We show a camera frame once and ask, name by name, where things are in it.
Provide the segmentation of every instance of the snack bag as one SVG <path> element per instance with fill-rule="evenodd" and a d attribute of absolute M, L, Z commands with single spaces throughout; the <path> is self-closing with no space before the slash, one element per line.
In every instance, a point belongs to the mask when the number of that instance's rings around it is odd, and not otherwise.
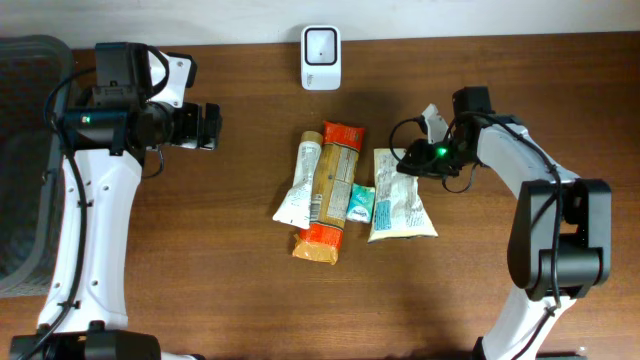
<path fill-rule="evenodd" d="M 404 149 L 395 149 L 403 156 Z M 376 201 L 369 242 L 391 238 L 437 237 L 418 195 L 418 177 L 396 171 L 389 149 L 375 149 Z"/>
<path fill-rule="evenodd" d="M 324 125 L 322 154 L 311 193 L 311 225 L 296 236 L 293 256 L 335 264 L 364 129 L 328 121 Z"/>

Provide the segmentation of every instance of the white package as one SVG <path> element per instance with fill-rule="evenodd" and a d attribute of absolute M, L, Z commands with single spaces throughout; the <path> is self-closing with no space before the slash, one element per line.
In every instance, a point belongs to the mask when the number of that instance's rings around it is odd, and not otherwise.
<path fill-rule="evenodd" d="M 309 229 L 313 175 L 321 152 L 322 148 L 317 142 L 303 141 L 300 143 L 293 186 L 287 192 L 278 211 L 273 215 L 273 220 L 301 229 Z"/>
<path fill-rule="evenodd" d="M 402 158 L 404 149 L 395 149 Z M 389 149 L 375 149 L 376 201 L 369 242 L 387 238 L 437 237 L 418 196 L 418 177 L 396 171 Z"/>

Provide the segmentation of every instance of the white device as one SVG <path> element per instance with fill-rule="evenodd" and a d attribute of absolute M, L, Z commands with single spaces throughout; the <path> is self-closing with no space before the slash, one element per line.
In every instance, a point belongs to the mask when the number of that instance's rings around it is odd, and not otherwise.
<path fill-rule="evenodd" d="M 336 90 L 342 76 L 340 31 L 335 26 L 311 25 L 300 39 L 302 87 L 307 90 Z"/>

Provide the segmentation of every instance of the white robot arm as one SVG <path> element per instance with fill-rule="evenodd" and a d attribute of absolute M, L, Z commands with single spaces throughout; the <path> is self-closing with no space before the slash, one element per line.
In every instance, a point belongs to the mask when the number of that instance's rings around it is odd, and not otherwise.
<path fill-rule="evenodd" d="M 203 118 L 200 105 L 183 101 L 197 69 L 188 55 L 108 43 L 96 45 L 96 64 L 95 107 L 67 109 L 51 122 L 65 144 L 58 257 L 38 334 L 14 337 L 10 359 L 204 359 L 163 353 L 155 337 L 124 331 L 124 266 L 146 150 L 215 149 L 219 107 L 207 104 Z M 50 95 L 46 120 L 50 100 L 73 78 Z"/>
<path fill-rule="evenodd" d="M 431 105 L 422 116 L 396 126 L 390 148 L 395 130 L 415 121 L 427 138 L 398 158 L 398 171 L 441 178 L 446 188 L 447 177 L 457 176 L 464 165 L 482 164 L 518 199 L 507 254 L 514 286 L 472 358 L 532 360 L 560 315 L 609 275 L 611 190 L 601 180 L 581 179 L 560 166 L 515 116 L 495 115 L 487 88 L 464 88 L 453 102 L 456 119 L 448 127 Z M 562 219 L 578 225 L 575 234 L 559 233 Z"/>

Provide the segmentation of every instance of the wooden table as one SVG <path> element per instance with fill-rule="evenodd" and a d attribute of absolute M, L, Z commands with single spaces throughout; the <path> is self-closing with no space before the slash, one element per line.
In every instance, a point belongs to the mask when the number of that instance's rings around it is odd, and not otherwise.
<path fill-rule="evenodd" d="M 221 358 L 383 358 L 470 350 L 494 324 L 511 280 L 516 201 L 490 170 L 469 193 L 421 179 L 437 239 L 367 245 L 348 223 L 338 264 L 291 257 L 295 230 L 271 220 L 291 185 L 305 130 L 367 128 L 356 182 L 373 184 L 373 149 L 429 103 L 484 84 L 499 112 L 524 119 L 566 168 L 613 189 L 613 269 L 542 350 L 592 359 L 640 353 L 640 34 L 473 37 L 343 44 L 342 87 L 302 89 L 297 44 L 166 48 L 193 55 L 192 102 L 222 106 L 215 152 L 168 149 L 143 181 L 129 229 L 129 329 L 164 350 Z M 76 52 L 78 68 L 93 65 Z M 397 143 L 420 136 L 408 127 Z M 157 165 L 149 155 L 147 171 Z M 457 182 L 466 181 L 465 173 Z M 0 300 L 0 353 L 34 331 L 44 299 Z"/>

